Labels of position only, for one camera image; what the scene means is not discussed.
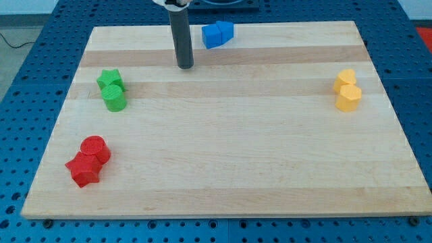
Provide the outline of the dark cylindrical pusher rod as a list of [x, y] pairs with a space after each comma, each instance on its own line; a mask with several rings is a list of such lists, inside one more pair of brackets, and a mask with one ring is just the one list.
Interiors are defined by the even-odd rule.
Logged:
[[177, 65], [183, 70], [190, 69], [194, 65], [188, 9], [170, 11], [169, 20]]

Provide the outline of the white rod mount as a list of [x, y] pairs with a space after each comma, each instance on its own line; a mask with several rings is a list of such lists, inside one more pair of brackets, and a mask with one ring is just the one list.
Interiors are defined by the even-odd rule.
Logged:
[[167, 11], [182, 11], [189, 6], [192, 0], [153, 0], [153, 2]]

